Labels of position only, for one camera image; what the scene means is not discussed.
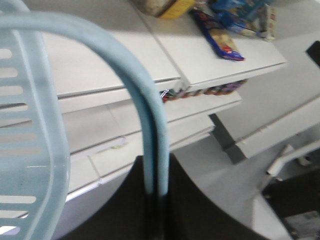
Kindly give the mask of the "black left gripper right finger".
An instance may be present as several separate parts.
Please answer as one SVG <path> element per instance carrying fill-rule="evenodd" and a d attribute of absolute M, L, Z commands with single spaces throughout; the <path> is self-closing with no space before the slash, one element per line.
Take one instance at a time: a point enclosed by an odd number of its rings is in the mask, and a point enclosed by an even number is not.
<path fill-rule="evenodd" d="M 167 240 L 256 240 L 258 234 L 211 201 L 169 156 Z"/>

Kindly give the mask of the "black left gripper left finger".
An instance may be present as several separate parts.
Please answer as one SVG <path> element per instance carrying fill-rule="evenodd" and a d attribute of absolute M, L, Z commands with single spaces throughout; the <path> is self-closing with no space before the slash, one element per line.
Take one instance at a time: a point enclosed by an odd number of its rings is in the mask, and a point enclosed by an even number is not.
<path fill-rule="evenodd" d="M 112 197 L 93 216 L 61 239 L 145 240 L 143 159 L 143 156 L 137 156 Z"/>

